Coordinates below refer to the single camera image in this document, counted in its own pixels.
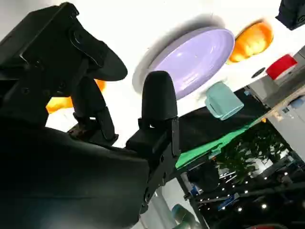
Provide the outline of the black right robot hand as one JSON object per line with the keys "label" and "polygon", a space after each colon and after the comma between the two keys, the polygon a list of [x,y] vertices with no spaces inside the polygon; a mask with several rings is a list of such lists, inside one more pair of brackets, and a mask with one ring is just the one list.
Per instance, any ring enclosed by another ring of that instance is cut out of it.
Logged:
{"label": "black right robot hand", "polygon": [[142,90],[138,131],[114,147],[96,80],[120,81],[122,60],[88,33],[69,2],[30,12],[0,43],[0,226],[129,229],[180,155],[170,75]]}

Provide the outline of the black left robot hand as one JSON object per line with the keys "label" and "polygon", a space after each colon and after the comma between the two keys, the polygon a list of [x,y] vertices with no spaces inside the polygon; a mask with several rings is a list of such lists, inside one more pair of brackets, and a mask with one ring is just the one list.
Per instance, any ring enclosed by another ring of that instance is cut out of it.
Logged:
{"label": "black left robot hand", "polygon": [[275,18],[291,31],[303,26],[305,0],[281,0],[279,13]]}

